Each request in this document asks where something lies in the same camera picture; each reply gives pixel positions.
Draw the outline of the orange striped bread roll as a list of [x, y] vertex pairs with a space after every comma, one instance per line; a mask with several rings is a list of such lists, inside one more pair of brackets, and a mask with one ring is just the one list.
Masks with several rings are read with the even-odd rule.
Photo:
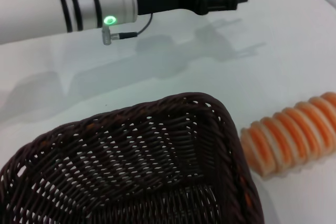
[[336, 92], [286, 107], [241, 130], [251, 170], [277, 176], [336, 153]]

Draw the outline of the black wicker basket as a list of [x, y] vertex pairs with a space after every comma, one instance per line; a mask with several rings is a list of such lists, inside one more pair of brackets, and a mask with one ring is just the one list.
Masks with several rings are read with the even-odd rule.
[[236, 126], [205, 93], [61, 125], [0, 170], [0, 224], [265, 224]]

